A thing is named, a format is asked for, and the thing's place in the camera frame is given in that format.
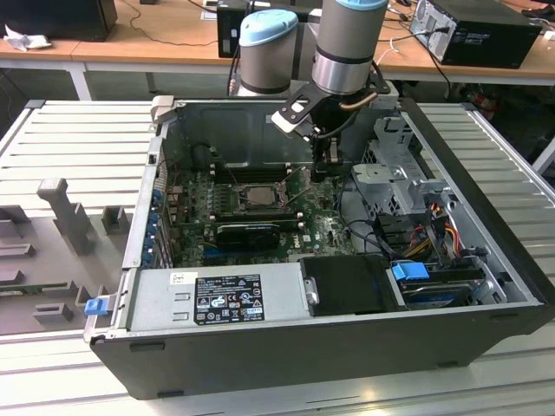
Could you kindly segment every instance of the white table frame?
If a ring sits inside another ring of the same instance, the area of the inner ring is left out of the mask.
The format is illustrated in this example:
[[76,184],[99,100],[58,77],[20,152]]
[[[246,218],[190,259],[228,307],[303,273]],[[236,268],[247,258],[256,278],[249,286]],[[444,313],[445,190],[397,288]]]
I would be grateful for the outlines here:
[[[182,64],[182,63],[140,63],[140,62],[82,62],[82,61],[48,61],[40,59],[0,59],[0,68],[19,69],[52,69],[65,70],[71,75],[75,91],[81,101],[91,101],[95,94],[87,83],[87,72],[115,71],[115,72],[144,72],[169,74],[215,74],[224,75],[229,71],[228,65]],[[443,81],[441,74],[422,74],[418,72],[384,72],[384,77],[390,80],[404,81]],[[451,82],[488,83],[505,85],[555,85],[555,75],[546,78],[519,76],[474,76],[447,75]],[[149,90],[152,89],[152,77]]]

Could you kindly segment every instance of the white paper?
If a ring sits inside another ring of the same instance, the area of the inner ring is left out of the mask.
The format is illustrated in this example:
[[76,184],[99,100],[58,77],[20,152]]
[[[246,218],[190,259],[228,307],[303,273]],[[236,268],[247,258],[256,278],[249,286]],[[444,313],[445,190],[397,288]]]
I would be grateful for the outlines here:
[[11,45],[12,48],[27,52],[27,49],[40,49],[52,46],[46,36],[42,35],[23,35],[10,29],[5,25],[6,36],[3,39]]

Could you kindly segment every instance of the white label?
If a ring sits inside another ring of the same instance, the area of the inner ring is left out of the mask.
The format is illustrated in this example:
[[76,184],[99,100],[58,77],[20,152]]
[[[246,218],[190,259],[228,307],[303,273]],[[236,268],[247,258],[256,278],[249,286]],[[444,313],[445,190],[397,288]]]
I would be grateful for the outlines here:
[[0,292],[0,296],[22,296],[23,292],[21,290],[6,290],[4,292]]
[[196,271],[182,271],[180,273],[170,274],[170,284],[194,284],[195,279],[199,277]]

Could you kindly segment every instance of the computer case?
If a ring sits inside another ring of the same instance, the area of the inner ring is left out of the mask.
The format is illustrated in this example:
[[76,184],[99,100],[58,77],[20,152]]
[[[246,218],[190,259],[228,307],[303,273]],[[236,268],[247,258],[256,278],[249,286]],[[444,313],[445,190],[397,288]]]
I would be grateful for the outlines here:
[[443,65],[516,69],[541,26],[494,0],[420,0],[410,31]]
[[117,20],[114,0],[17,0],[0,2],[4,25],[26,35],[103,42]]

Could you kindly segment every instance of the motherboard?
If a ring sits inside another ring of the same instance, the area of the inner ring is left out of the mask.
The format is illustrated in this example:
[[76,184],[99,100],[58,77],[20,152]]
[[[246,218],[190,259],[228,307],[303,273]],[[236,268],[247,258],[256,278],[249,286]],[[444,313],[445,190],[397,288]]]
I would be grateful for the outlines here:
[[336,179],[312,183],[309,171],[298,166],[273,175],[184,172],[176,183],[166,202],[174,267],[354,253],[336,209]]

